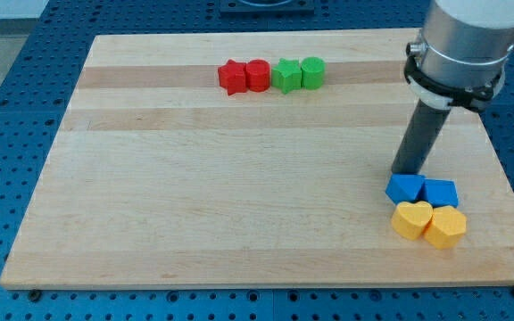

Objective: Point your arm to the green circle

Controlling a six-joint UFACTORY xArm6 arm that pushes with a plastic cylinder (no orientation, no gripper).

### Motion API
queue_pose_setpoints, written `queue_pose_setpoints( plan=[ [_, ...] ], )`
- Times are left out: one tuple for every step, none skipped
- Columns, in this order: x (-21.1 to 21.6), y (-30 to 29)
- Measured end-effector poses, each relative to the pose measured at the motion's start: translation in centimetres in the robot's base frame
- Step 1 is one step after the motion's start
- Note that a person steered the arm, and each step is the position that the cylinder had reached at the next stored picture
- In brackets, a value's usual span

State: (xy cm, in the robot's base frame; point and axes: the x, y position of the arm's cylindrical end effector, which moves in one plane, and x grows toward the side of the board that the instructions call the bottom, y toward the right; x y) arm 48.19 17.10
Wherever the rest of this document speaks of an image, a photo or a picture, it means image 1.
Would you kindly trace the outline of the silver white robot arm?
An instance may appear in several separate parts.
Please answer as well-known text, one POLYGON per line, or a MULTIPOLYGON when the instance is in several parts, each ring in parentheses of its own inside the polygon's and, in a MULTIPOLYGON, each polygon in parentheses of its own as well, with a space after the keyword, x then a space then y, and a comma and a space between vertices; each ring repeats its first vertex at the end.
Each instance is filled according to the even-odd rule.
POLYGON ((406 45, 404 77, 419 102, 447 112, 488 108, 514 51, 514 0, 432 0, 406 45))

